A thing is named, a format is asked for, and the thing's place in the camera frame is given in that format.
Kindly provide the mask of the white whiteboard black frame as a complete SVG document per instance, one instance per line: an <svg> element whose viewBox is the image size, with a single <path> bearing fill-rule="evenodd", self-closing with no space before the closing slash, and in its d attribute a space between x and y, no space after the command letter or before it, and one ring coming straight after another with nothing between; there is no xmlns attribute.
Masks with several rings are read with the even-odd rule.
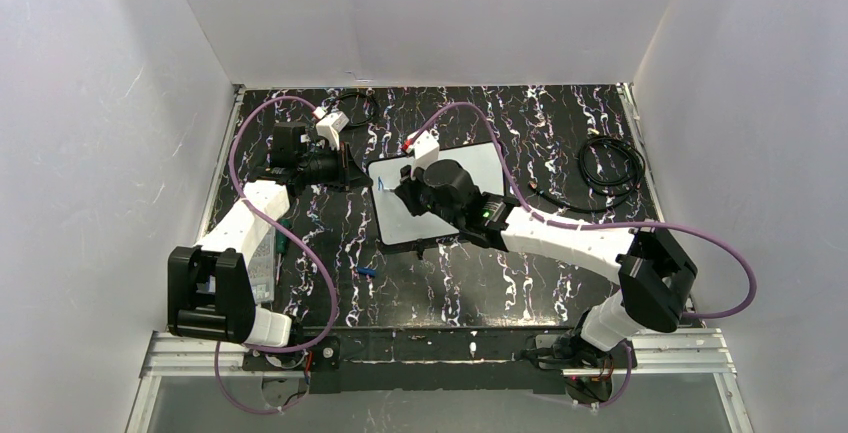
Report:
<svg viewBox="0 0 848 433"><path fill-rule="evenodd" d="M494 143L447 148L423 160L375 160L367 174L382 245L423 250L456 237L484 249L506 249L501 234L517 202L507 195Z"/></svg>

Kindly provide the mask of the blue marker cap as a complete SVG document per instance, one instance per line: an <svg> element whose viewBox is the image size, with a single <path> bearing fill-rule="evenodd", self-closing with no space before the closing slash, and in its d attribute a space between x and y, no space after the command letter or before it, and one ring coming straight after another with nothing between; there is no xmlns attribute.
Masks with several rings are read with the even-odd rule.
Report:
<svg viewBox="0 0 848 433"><path fill-rule="evenodd" d="M356 272L361 276L369 278L374 278L376 276L376 271L367 267L357 267Z"/></svg>

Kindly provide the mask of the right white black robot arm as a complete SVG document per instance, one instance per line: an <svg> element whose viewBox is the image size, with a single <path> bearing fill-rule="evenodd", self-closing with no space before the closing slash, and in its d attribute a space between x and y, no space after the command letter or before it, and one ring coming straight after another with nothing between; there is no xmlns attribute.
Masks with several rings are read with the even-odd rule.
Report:
<svg viewBox="0 0 848 433"><path fill-rule="evenodd" d="M482 191L452 159L402 167L394 192L411 215L436 216L480 248L541 255L618 285L550 347L555 357L598 357L642 330L672 333L680 324L697 269L666 230L604 228L525 209L515 197Z"/></svg>

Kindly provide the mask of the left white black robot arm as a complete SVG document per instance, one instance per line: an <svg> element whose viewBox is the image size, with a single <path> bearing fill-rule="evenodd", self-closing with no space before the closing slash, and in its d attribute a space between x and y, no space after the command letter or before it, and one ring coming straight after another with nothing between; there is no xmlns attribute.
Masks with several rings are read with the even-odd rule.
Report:
<svg viewBox="0 0 848 433"><path fill-rule="evenodd" d="M254 168L240 199L193 246L178 246L167 262L168 330L181 337L214 340L273 352L290 352L293 319L257 305L250 260L304 189L322 185L347 192L372 185L341 138L342 120L322 120L318 141L302 122L275 125L265 163Z"/></svg>

